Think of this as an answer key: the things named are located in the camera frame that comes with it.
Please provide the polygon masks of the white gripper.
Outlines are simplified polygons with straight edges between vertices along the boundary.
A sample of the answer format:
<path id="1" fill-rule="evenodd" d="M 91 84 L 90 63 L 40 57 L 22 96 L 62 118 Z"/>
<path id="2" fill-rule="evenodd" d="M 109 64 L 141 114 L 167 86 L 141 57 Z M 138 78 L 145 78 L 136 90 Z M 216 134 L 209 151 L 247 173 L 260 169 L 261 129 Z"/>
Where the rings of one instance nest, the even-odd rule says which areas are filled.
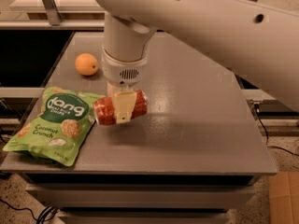
<path id="1" fill-rule="evenodd" d="M 124 62 L 110 56 L 102 49 L 102 71 L 107 81 L 109 93 L 116 92 L 113 96 L 114 117 L 117 124 L 129 122 L 135 109 L 136 92 L 132 91 L 144 75 L 148 56 Z"/>

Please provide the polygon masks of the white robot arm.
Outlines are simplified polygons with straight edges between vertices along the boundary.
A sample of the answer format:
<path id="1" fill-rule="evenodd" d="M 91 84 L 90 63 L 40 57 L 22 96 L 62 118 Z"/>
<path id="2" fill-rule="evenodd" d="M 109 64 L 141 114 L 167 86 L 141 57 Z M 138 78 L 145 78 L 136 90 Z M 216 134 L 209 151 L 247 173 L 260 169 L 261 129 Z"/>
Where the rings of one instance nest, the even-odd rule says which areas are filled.
<path id="1" fill-rule="evenodd" d="M 104 57 L 143 61 L 156 30 L 299 111 L 299 16 L 246 0 L 95 0 L 105 12 Z"/>

